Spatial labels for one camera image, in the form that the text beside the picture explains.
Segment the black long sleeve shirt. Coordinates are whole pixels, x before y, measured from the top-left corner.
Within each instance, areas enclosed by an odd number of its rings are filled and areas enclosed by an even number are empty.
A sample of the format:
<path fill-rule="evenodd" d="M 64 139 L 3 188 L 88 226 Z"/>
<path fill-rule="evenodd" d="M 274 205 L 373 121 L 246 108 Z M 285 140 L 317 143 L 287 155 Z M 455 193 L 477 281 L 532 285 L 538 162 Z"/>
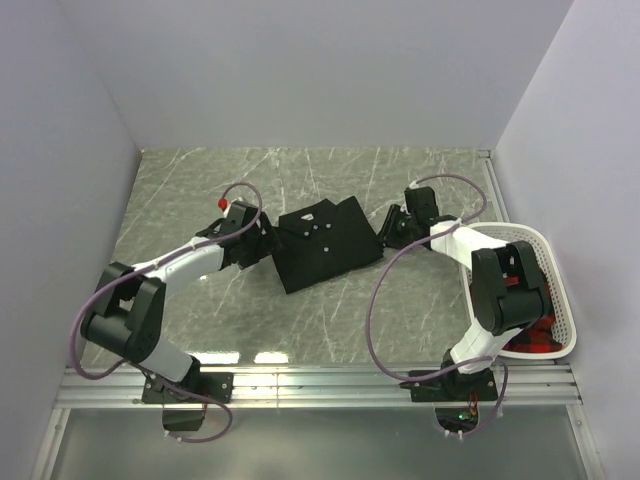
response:
<path fill-rule="evenodd" d="M 354 196 L 282 215 L 275 231 L 282 248 L 272 258 L 288 294 L 383 258 L 384 247 Z"/>

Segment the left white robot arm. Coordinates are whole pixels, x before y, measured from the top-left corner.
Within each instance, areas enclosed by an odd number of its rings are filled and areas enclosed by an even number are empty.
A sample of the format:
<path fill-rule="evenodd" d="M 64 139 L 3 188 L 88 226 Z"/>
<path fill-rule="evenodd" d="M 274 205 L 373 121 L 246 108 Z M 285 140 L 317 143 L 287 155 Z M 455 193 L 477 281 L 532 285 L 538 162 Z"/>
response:
<path fill-rule="evenodd" d="M 133 266 L 108 265 L 81 309 L 74 333 L 117 355 L 121 363 L 166 379 L 166 390 L 177 401 L 192 401 L 202 379 L 195 372 L 197 360 L 161 338 L 166 300 L 229 266 L 252 266 L 279 247 L 267 214 L 236 199 L 183 246 Z"/>

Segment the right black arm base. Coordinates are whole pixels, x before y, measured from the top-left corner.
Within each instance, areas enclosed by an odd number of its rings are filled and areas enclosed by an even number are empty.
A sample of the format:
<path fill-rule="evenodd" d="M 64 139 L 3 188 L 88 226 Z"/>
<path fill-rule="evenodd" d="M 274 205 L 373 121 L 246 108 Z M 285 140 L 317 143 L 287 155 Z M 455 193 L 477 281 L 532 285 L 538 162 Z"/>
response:
<path fill-rule="evenodd" d="M 474 374 L 461 374 L 454 370 L 427 381 L 402 382 L 400 387 L 410 391 L 414 403 L 498 399 L 496 381 L 489 368 Z"/>

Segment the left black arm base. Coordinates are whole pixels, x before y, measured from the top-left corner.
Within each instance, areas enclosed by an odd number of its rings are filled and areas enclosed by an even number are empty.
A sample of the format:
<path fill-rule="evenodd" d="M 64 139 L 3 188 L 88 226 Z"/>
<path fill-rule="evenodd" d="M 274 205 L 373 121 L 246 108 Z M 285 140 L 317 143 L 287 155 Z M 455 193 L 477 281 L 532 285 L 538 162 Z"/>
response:
<path fill-rule="evenodd" d="M 200 372 L 191 379 L 176 385 L 177 388 L 189 392 L 189 395 L 178 393 L 168 388 L 158 378 L 145 381 L 141 402 L 150 405 L 192 404 L 198 400 L 196 394 L 208 397 L 223 404 L 231 401 L 234 375 L 231 372 Z"/>

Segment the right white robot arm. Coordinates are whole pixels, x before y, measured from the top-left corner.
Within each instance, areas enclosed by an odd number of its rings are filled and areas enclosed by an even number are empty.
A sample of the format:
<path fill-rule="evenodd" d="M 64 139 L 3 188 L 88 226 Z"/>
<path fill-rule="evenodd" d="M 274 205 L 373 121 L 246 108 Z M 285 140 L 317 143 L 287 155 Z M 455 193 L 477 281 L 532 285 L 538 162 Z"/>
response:
<path fill-rule="evenodd" d="M 422 378 L 440 376 L 444 394 L 460 400 L 474 390 L 474 374 L 488 368 L 512 338 L 551 313 L 546 279 L 530 243 L 509 243 L 480 233 L 461 218 L 441 216 L 430 187 L 412 185 L 404 197 L 405 206 L 392 206 L 382 229 L 385 238 L 404 242 L 383 273 L 418 247 L 471 273 L 471 324 L 447 352 L 441 369 Z"/>

